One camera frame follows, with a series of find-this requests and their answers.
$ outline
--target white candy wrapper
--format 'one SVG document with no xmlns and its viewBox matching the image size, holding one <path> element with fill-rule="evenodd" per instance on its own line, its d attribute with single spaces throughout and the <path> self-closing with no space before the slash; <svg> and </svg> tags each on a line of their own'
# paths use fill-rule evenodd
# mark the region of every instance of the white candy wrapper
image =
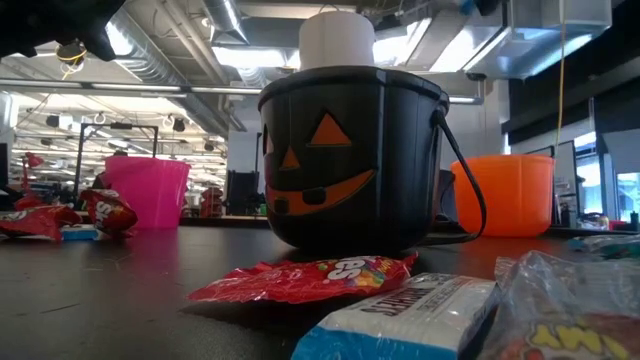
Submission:
<svg viewBox="0 0 640 360">
<path fill-rule="evenodd" d="M 493 281 L 421 274 L 325 317 L 293 360 L 456 359 L 498 301 Z"/>
</svg>

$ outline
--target black table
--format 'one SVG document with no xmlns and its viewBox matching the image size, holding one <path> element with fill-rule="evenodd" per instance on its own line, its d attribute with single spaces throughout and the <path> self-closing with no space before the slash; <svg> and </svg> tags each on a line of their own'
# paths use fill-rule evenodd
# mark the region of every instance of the black table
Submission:
<svg viewBox="0 0 640 360">
<path fill-rule="evenodd" d="M 532 249 L 557 254 L 563 244 L 482 238 L 416 248 L 412 273 L 492 278 L 497 256 Z M 354 300 L 193 304 L 185 297 L 237 267 L 316 258 L 266 229 L 181 227 L 124 243 L 0 241 L 0 359 L 287 359 L 300 336 Z"/>
</svg>

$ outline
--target orange bucket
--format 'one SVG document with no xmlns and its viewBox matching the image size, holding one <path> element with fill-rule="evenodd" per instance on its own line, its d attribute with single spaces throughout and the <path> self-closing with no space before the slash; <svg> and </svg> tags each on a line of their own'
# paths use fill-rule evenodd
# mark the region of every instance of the orange bucket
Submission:
<svg viewBox="0 0 640 360">
<path fill-rule="evenodd" d="M 539 155 L 491 155 L 467 159 L 487 204 L 486 236 L 532 237 L 551 225 L 553 162 Z M 458 222 L 480 230 L 480 205 L 460 162 L 451 165 Z"/>
</svg>

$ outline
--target pink bucket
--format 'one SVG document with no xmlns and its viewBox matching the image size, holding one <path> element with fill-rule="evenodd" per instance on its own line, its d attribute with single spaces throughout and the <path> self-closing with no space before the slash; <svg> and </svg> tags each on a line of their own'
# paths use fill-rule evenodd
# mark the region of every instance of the pink bucket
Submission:
<svg viewBox="0 0 640 360">
<path fill-rule="evenodd" d="M 188 164 L 155 158 L 112 156 L 104 183 L 110 184 L 138 215 L 136 228 L 175 228 L 187 188 Z"/>
</svg>

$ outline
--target jack-o'-lantern bucket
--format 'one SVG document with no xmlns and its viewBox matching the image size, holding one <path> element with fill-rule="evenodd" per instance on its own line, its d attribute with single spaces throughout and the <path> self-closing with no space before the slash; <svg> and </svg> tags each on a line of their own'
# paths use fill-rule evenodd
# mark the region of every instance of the jack-o'-lantern bucket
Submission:
<svg viewBox="0 0 640 360">
<path fill-rule="evenodd" d="M 269 84 L 258 109 L 267 216 L 280 238 L 362 251 L 425 237 L 439 200 L 442 130 L 453 140 L 439 86 L 370 66 L 319 67 Z"/>
</svg>

